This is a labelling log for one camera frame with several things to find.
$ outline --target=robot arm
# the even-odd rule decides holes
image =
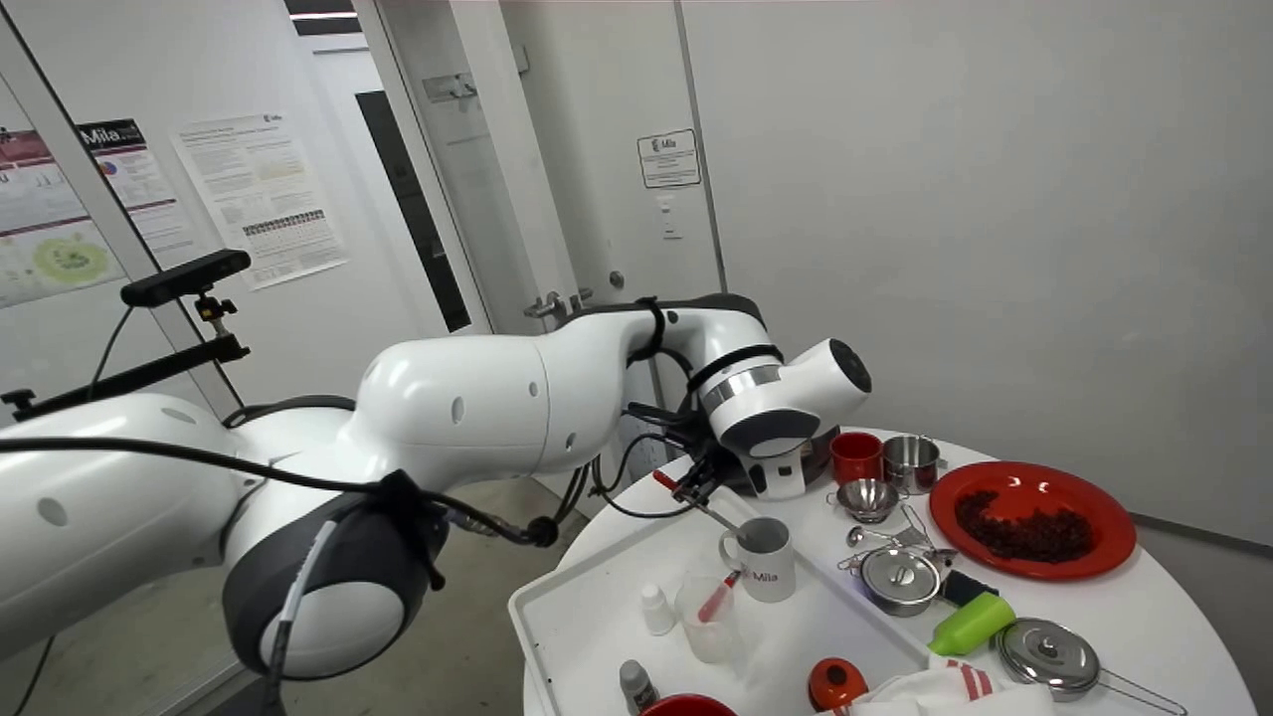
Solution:
[[[610,307],[536,338],[390,347],[356,413],[296,408],[219,429],[208,408],[155,392],[64,408],[0,433],[0,653],[195,563],[219,539],[242,665],[265,668],[289,626],[288,676],[349,671],[390,648],[439,586],[444,509],[417,488],[584,466],[623,408],[623,364],[651,354],[690,371],[711,433],[756,466],[789,466],[871,391],[844,343],[783,363],[751,302],[699,298]],[[200,445],[346,485],[397,480],[321,494],[153,453],[3,453],[3,439],[41,433]]]

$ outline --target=red plate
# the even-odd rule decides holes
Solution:
[[[1106,488],[1031,463],[963,466],[931,488],[927,509],[958,551],[1031,581],[1089,581],[1138,549],[1129,514]]]

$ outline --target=red cup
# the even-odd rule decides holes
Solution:
[[[878,478],[885,443],[874,433],[841,433],[830,443],[836,480]]]
[[[736,716],[727,704],[696,692],[663,696],[645,716]]]

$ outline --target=poster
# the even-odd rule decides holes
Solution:
[[[174,204],[137,119],[77,123],[161,268],[215,249]],[[64,172],[35,130],[0,128],[0,307],[118,278]]]
[[[257,287],[346,260],[283,114],[192,123],[178,130],[178,156],[219,233],[252,249]]]

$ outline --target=door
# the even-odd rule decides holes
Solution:
[[[499,0],[356,0],[452,276],[488,329],[577,302],[552,185]]]

